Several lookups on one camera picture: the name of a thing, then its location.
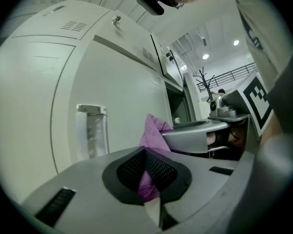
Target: white ceiling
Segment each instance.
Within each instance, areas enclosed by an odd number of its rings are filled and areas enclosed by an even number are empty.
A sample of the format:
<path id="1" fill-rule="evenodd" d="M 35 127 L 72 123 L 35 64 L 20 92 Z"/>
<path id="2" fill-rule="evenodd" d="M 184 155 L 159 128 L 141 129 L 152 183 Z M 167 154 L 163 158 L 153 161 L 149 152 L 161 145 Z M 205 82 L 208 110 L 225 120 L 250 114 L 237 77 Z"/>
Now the white ceiling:
<path id="1" fill-rule="evenodd" d="M 5 33 L 10 34 L 34 13 L 60 1 L 64 0 L 24 0 L 21 6 L 11 14 L 9 21 L 13 20 L 13 23 L 9 24 Z M 179 55 L 186 59 L 185 63 L 194 73 L 202 65 L 210 64 L 236 51 L 247 49 L 234 0 L 199 0 L 185 4 L 180 10 L 161 4 L 165 10 L 165 14 L 162 16 L 151 15 L 136 0 L 83 1 L 122 11 L 149 32 L 155 33 L 162 45 L 171 45 L 179 39 L 187 53 L 184 54 L 184 50 L 177 47 L 179 43 L 173 46 Z M 198 34 L 205 37 L 206 47 Z M 237 47 L 233 47 L 234 39 L 240 40 Z M 204 53 L 209 54 L 209 59 L 202 62 Z"/>

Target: black head-mounted camera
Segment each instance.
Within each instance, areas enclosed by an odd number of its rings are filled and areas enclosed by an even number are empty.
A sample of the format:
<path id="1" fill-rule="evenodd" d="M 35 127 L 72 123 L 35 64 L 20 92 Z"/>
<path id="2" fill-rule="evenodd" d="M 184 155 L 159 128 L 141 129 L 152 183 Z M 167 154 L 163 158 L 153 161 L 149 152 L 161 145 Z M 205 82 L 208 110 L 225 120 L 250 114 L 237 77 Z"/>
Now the black head-mounted camera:
<path id="1" fill-rule="evenodd" d="M 137 2 L 144 7 L 151 15 L 160 16 L 164 14 L 164 9 L 158 2 L 162 2 L 170 7 L 179 9 L 183 4 L 179 5 L 176 0 L 137 0 Z"/>

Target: person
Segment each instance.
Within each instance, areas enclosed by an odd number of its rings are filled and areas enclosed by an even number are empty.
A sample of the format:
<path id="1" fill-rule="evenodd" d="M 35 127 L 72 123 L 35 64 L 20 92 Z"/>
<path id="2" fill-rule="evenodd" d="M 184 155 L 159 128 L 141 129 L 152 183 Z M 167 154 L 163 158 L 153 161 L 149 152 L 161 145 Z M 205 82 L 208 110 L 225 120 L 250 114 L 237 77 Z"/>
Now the person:
<path id="1" fill-rule="evenodd" d="M 218 93 L 219 94 L 225 94 L 226 92 L 225 92 L 225 90 L 223 88 L 221 88 L 221 89 L 218 90 Z"/>
<path id="2" fill-rule="evenodd" d="M 176 1 L 186 3 L 194 0 Z M 245 29 L 249 51 L 269 92 L 293 57 L 293 37 L 269 0 L 235 0 L 235 2 Z M 280 133 L 282 133 L 281 126 L 277 117 L 273 115 L 262 135 L 261 145 Z M 208 142 L 214 143 L 215 136 L 215 133 L 211 133 Z"/>

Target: railing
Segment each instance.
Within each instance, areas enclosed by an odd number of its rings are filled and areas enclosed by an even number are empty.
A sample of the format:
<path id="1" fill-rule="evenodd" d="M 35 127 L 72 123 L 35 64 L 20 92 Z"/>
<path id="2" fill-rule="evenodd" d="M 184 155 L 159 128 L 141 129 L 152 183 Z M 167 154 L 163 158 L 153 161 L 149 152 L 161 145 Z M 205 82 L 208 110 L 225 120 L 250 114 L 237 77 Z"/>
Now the railing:
<path id="1" fill-rule="evenodd" d="M 258 72 L 257 66 L 255 64 L 255 62 L 245 65 L 243 67 L 237 68 L 237 69 L 233 69 L 229 72 L 226 72 L 222 75 L 216 76 L 213 79 L 209 79 L 207 80 L 207 84 L 210 82 L 209 88 L 215 88 L 215 87 L 219 87 L 222 86 L 226 83 L 238 80 L 240 78 L 246 77 L 248 76 L 250 73 L 252 73 L 253 71 Z M 203 84 L 197 84 L 197 86 L 200 89 L 200 92 L 206 90 L 206 88 L 204 87 Z"/>

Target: purple towel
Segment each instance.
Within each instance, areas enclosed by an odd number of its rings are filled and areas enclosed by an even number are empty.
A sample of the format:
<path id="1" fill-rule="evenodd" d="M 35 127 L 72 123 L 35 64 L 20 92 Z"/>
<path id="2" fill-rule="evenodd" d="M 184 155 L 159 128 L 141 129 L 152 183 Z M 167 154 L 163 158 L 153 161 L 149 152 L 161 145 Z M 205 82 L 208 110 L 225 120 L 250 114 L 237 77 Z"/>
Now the purple towel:
<path id="1" fill-rule="evenodd" d="M 147 115 L 145 131 L 139 145 L 150 148 L 159 148 L 170 152 L 169 147 L 160 133 L 161 131 L 168 130 L 173 130 L 173 128 L 167 122 L 162 121 L 153 115 Z M 152 179 L 147 171 L 145 171 L 142 175 L 138 194 L 144 197 L 144 202 L 149 202 L 160 195 L 159 191 L 152 183 Z"/>

